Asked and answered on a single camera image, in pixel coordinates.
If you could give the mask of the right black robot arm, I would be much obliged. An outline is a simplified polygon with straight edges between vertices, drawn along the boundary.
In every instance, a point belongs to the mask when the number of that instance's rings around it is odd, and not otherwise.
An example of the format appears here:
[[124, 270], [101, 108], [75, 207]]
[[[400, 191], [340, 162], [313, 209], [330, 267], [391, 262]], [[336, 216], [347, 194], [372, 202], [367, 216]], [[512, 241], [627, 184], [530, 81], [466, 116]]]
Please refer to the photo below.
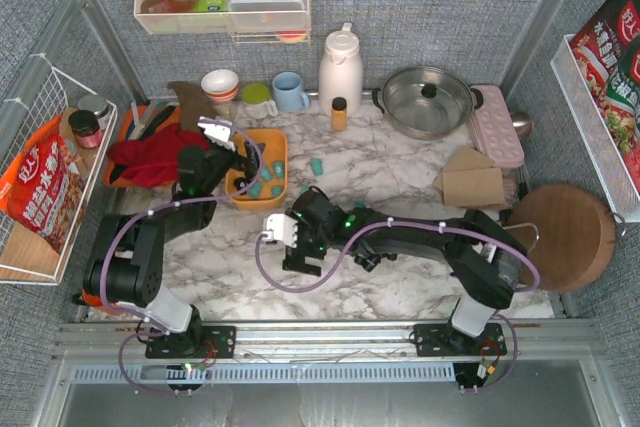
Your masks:
[[479, 210], [445, 220], [392, 217], [368, 207], [345, 211], [312, 187], [275, 222], [274, 238], [286, 247], [283, 267], [288, 271], [320, 276], [320, 267], [308, 261], [324, 259], [329, 249], [351, 257], [367, 272], [400, 256], [444, 262], [463, 288], [448, 321], [452, 338], [481, 337], [493, 315], [525, 290], [524, 270], [540, 281], [522, 244]]

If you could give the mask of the orange plastic storage basket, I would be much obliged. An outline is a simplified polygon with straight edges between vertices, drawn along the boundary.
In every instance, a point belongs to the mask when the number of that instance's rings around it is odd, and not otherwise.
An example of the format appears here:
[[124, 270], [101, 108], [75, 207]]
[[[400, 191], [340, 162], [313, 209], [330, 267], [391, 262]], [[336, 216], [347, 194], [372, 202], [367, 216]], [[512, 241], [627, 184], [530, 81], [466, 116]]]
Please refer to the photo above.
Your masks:
[[261, 151], [258, 157], [245, 136], [235, 134], [241, 164], [225, 177], [224, 190], [242, 211], [267, 211], [281, 206], [288, 186], [288, 139], [277, 129], [248, 129]]

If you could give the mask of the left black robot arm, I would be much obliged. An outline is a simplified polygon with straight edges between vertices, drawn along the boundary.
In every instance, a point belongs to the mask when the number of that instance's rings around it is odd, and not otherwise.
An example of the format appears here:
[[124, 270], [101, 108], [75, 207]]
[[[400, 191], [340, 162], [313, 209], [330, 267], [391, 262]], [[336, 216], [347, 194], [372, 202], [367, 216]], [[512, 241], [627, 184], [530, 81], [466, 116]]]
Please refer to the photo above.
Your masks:
[[190, 145], [179, 152], [171, 206], [136, 221], [114, 248], [105, 282], [108, 304], [100, 297], [104, 260], [114, 238], [132, 217], [107, 214], [100, 222], [78, 299], [114, 314], [141, 314], [152, 325], [154, 334], [143, 341], [148, 356], [186, 357], [206, 345], [208, 334], [198, 309], [162, 285], [164, 246], [167, 241], [210, 224], [217, 202], [191, 200], [209, 197], [227, 172], [241, 164], [237, 152], [220, 146], [205, 151]]

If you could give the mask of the red cloth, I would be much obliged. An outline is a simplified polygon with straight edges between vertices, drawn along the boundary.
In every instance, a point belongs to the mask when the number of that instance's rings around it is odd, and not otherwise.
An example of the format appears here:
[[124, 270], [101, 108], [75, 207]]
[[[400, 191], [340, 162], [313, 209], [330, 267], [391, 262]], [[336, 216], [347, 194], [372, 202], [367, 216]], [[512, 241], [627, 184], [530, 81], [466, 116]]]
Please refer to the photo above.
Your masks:
[[146, 139], [115, 142], [107, 152], [104, 181], [112, 187], [167, 186], [178, 180], [178, 156], [189, 146], [206, 151], [209, 144], [201, 133], [182, 130], [178, 123]]

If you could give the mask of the brown cloth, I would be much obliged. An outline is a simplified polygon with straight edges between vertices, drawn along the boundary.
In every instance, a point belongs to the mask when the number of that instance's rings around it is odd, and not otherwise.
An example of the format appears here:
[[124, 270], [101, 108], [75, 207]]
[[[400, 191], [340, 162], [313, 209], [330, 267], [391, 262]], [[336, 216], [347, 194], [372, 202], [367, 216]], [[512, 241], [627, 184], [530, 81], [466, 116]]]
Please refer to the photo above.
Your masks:
[[232, 101], [213, 102], [200, 87], [188, 81], [171, 81], [167, 88], [172, 90], [180, 106], [179, 123], [184, 131], [200, 133], [198, 126], [201, 117], [223, 118], [233, 121], [237, 114], [237, 106]]

